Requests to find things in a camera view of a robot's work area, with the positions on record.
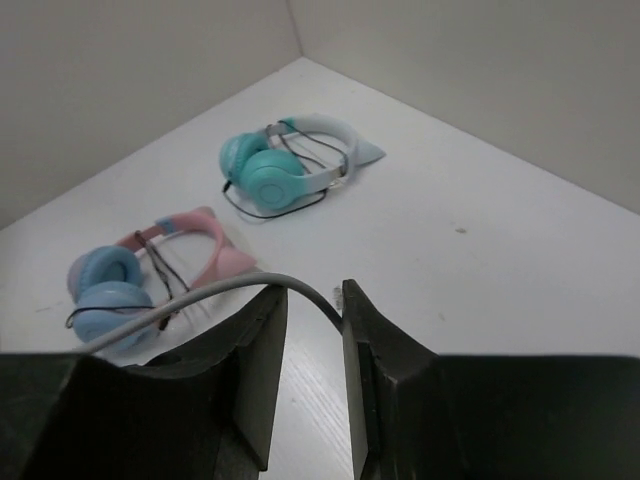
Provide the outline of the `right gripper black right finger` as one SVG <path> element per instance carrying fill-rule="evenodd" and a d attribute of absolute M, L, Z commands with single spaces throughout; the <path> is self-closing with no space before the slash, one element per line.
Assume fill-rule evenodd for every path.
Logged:
<path fill-rule="evenodd" d="M 436 354 L 343 291 L 358 479 L 635 479 L 639 361 Z"/>

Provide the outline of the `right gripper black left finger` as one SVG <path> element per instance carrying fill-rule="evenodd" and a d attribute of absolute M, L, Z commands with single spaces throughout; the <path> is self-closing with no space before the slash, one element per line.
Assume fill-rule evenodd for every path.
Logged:
<path fill-rule="evenodd" d="M 5 479 L 255 479 L 268 467 L 287 294 L 142 366 L 78 354 L 1 358 Z"/>

